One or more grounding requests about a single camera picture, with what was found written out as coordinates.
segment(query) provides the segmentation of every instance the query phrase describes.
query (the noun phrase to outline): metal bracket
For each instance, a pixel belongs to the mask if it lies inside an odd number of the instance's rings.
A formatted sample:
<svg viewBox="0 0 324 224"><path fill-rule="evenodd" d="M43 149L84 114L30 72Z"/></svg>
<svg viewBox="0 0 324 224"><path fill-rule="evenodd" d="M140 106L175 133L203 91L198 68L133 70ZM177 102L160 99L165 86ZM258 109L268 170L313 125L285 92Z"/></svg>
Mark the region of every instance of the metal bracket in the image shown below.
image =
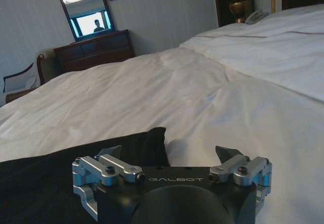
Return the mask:
<svg viewBox="0 0 324 224"><path fill-rule="evenodd" d="M110 149L115 154L120 153L120 147ZM129 183L142 183L145 174L142 168L129 165L109 154L97 155L95 159L86 156L78 157L72 163L73 192L81 198L83 208L98 221L97 202L93 190L88 184L101 182L105 186L114 186L119 182L119 175Z"/></svg>
<svg viewBox="0 0 324 224"><path fill-rule="evenodd" d="M111 155L105 154L100 156L99 162L104 165L114 166L126 182L142 183L145 180L145 175L141 167L129 165Z"/></svg>
<svg viewBox="0 0 324 224"><path fill-rule="evenodd" d="M228 177L240 166L247 163L247 158L244 155L236 155L227 160L220 166L210 168L209 179L214 183L224 183L228 181Z"/></svg>
<svg viewBox="0 0 324 224"><path fill-rule="evenodd" d="M210 168L209 179L213 183L224 183L233 175L239 186L257 185L256 215L264 205L265 197L271 192L272 164L267 158L256 157L253 161L244 155L236 155L220 166Z"/></svg>
<svg viewBox="0 0 324 224"><path fill-rule="evenodd" d="M83 208L98 221L98 206L93 196L92 189L88 185L75 186L73 185L73 192L80 196Z"/></svg>

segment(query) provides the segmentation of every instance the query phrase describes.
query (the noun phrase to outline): person on screen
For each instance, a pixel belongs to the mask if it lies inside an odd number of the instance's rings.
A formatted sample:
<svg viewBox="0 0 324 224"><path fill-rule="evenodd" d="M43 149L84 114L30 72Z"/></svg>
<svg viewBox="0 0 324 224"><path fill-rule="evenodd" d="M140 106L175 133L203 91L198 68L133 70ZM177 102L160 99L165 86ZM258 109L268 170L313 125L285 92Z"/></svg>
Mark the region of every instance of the person on screen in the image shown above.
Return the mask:
<svg viewBox="0 0 324 224"><path fill-rule="evenodd" d="M96 24L97 27L96 27L95 30L93 31L94 33L99 32L99 31L101 31L101 30L105 30L104 28L100 27L100 22L99 22L98 19L95 20L95 24Z"/></svg>

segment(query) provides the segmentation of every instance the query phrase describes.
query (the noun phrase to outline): white bedsheet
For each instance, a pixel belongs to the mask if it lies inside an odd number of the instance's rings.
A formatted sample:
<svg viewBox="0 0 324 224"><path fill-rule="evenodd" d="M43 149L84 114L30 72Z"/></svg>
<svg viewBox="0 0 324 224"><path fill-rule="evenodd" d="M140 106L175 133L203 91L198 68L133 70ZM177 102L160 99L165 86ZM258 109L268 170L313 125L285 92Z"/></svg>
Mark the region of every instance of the white bedsheet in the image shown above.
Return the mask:
<svg viewBox="0 0 324 224"><path fill-rule="evenodd" d="M210 49L214 38L205 38ZM257 223L323 223L321 77L314 88L291 91L277 79L221 65L224 58L218 63L200 51L199 41L185 45L61 75L0 108L0 161L164 126L172 166L219 164L216 144L270 159L272 193ZM308 72L301 76L313 80Z"/></svg>

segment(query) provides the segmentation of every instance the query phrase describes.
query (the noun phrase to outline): lamp base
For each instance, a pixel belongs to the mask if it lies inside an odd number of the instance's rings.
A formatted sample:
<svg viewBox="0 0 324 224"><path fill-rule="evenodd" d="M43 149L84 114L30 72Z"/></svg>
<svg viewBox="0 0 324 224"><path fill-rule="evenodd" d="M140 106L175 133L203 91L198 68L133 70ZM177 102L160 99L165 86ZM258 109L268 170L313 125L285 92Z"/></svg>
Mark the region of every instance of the lamp base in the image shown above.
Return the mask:
<svg viewBox="0 0 324 224"><path fill-rule="evenodd" d="M249 0L233 0L229 4L229 9L235 17L236 23L244 23L249 10Z"/></svg>

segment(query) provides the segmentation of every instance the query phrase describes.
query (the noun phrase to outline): screw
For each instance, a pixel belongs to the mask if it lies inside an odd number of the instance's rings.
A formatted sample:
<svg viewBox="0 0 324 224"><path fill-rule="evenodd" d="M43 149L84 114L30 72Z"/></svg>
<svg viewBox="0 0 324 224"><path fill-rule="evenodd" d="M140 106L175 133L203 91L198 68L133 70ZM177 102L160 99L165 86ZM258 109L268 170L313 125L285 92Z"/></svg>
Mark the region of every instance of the screw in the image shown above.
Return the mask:
<svg viewBox="0 0 324 224"><path fill-rule="evenodd" d="M109 174L115 173L115 167L114 166L106 167L106 172L109 173Z"/></svg>
<svg viewBox="0 0 324 224"><path fill-rule="evenodd" d="M242 174L242 175L246 175L246 174L248 174L248 169L247 169L246 167L239 167L237 170L238 170L239 173Z"/></svg>
<svg viewBox="0 0 324 224"><path fill-rule="evenodd" d="M208 179L210 182L217 182L218 181L218 175L210 173L208 175Z"/></svg>
<svg viewBox="0 0 324 224"><path fill-rule="evenodd" d="M136 175L136 183L142 184L145 181L145 174L140 172Z"/></svg>

